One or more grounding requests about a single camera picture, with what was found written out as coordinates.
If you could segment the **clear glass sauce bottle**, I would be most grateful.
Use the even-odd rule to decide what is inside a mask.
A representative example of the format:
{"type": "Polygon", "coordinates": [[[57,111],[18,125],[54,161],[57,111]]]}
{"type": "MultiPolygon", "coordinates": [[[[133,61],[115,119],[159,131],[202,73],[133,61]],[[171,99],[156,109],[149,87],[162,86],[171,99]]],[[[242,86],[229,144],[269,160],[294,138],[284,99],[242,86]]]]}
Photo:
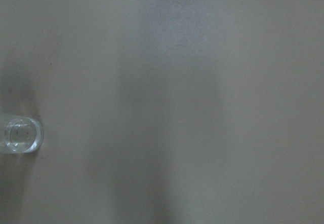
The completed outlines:
{"type": "Polygon", "coordinates": [[[28,154],[38,150],[44,139],[41,123],[33,118],[1,114],[1,153],[28,154]]]}

